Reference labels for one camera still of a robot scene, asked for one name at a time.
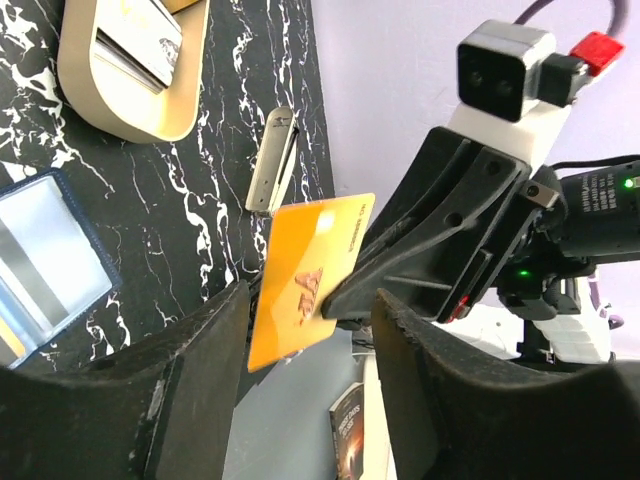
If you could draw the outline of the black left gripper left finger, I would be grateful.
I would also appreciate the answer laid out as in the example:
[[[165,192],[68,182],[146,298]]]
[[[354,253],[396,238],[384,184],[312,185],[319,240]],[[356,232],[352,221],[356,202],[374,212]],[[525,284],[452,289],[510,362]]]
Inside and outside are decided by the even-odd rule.
[[[5,479],[218,479],[249,320],[245,282],[71,373],[1,372]]]

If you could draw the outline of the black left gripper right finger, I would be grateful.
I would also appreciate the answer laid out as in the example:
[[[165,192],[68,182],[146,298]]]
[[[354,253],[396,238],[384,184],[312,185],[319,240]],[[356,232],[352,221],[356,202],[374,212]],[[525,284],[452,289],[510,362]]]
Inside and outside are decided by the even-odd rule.
[[[387,291],[373,337],[401,479],[635,479],[639,366],[575,373],[493,357]]]

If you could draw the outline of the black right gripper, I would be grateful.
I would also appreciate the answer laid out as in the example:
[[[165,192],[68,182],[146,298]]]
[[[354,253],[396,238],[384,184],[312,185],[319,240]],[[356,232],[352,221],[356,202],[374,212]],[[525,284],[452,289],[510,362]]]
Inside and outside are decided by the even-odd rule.
[[[566,261],[553,235],[568,205],[551,167],[526,182],[530,172],[512,156],[431,129],[322,313],[364,320],[386,290],[425,320],[445,324],[495,287],[519,318],[554,318],[559,308],[550,291]]]

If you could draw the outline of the gold VIP credit card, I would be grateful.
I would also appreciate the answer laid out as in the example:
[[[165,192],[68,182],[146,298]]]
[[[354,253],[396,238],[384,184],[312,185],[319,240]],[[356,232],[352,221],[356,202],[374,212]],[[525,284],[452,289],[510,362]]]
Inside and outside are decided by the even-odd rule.
[[[321,306],[352,272],[375,195],[281,207],[273,216],[247,369],[253,373],[329,338]]]

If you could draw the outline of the gold striped credit card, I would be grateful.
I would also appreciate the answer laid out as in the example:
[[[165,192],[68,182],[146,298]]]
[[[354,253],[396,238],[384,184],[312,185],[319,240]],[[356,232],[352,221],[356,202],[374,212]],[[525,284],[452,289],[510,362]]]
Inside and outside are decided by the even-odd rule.
[[[25,356],[25,345],[4,320],[0,321],[0,336],[2,365],[9,366]]]

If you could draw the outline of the blue leather card holder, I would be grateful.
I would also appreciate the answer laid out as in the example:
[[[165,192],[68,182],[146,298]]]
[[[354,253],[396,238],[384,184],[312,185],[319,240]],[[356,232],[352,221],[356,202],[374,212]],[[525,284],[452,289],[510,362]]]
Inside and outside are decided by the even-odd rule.
[[[22,245],[68,316],[55,335],[40,343],[24,323],[20,304],[1,278],[1,320],[19,337],[26,354],[9,366],[14,369],[85,318],[117,290],[119,272],[93,224],[75,198],[71,184],[58,168],[40,172],[1,190],[1,222]]]

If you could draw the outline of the grey striped credit card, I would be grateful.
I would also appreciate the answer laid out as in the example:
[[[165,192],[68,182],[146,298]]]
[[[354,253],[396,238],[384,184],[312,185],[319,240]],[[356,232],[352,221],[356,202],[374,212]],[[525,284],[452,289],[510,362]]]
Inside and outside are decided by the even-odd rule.
[[[53,337],[68,311],[4,222],[1,222],[1,278],[20,304],[24,323],[37,333],[39,342]]]

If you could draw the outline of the stack of credit cards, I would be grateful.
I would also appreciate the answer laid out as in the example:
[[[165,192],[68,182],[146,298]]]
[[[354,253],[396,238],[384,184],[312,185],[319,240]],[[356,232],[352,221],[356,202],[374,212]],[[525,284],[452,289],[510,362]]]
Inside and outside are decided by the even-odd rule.
[[[174,79],[182,29],[160,1],[99,1],[94,56],[155,94]]]

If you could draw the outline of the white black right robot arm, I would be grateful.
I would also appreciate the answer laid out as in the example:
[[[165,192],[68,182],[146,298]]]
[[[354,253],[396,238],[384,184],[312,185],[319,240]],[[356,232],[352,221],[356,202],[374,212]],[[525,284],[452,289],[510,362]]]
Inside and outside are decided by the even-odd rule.
[[[322,313],[360,328],[386,290],[490,355],[570,372],[614,359],[596,269],[638,257],[637,156],[562,178],[436,127]]]

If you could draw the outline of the beige oval card tray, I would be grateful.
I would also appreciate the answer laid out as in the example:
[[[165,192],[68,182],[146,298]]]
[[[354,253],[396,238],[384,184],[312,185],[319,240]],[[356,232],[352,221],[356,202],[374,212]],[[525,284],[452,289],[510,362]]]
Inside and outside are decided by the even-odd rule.
[[[166,88],[153,88],[96,45],[101,1],[65,2],[57,75],[70,106],[93,127],[129,142],[185,138],[199,110],[209,11],[208,1],[197,1],[174,15],[182,45],[173,80]]]

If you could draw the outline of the dark printed booklet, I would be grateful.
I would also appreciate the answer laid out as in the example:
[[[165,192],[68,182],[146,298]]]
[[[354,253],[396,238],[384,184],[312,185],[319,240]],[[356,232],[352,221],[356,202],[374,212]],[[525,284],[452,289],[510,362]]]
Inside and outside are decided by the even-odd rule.
[[[338,479],[364,472],[364,385],[354,382],[329,408]]]

